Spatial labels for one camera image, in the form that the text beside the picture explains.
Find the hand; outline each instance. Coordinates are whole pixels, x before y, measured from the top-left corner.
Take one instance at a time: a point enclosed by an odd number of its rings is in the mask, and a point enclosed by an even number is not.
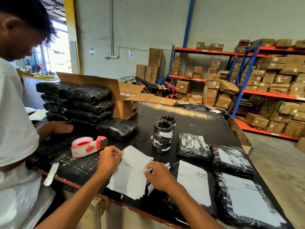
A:
[[[144,171],[145,177],[150,181],[154,188],[168,193],[171,189],[177,186],[177,180],[169,172],[164,163],[151,162],[148,163],[145,168],[152,168],[154,172],[154,174],[152,174],[148,171]]]
[[[66,121],[51,121],[49,124],[51,124],[54,134],[71,133],[74,128],[73,125],[69,125],[69,122]]]
[[[99,161],[96,174],[107,174],[108,176],[117,170],[124,151],[116,146],[107,146],[99,153]]]

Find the red tape dispenser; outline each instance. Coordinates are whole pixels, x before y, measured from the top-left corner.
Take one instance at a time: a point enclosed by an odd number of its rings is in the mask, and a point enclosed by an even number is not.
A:
[[[72,142],[72,158],[82,158],[103,150],[107,146],[107,138],[98,136],[95,141],[92,137],[78,138]]]

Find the man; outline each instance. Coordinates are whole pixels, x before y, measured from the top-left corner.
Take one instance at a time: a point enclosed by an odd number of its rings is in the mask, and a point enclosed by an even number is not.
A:
[[[90,180],[35,229],[75,229],[98,190],[116,171],[123,153],[115,146],[108,146],[101,151],[96,172]],[[147,179],[156,189],[166,192],[177,203],[190,228],[222,229],[222,226],[176,181],[163,163],[151,162],[146,168],[152,168],[154,172],[152,174],[145,171]]]
[[[54,198],[41,175],[25,160],[53,133],[69,133],[66,122],[35,129],[22,103],[22,86],[8,61],[31,55],[33,47],[55,35],[50,17],[38,0],[1,0],[0,4],[0,229],[32,229]]]

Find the black hair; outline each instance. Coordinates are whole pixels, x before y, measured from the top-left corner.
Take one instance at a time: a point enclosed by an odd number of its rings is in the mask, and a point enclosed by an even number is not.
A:
[[[0,12],[14,15],[38,30],[45,37],[45,45],[57,37],[50,15],[39,0],[1,0]]]

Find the ear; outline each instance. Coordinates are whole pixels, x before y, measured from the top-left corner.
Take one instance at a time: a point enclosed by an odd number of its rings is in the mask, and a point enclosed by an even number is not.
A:
[[[15,30],[18,26],[22,24],[22,20],[16,17],[10,17],[7,18],[3,23],[2,27],[5,31],[13,31]]]

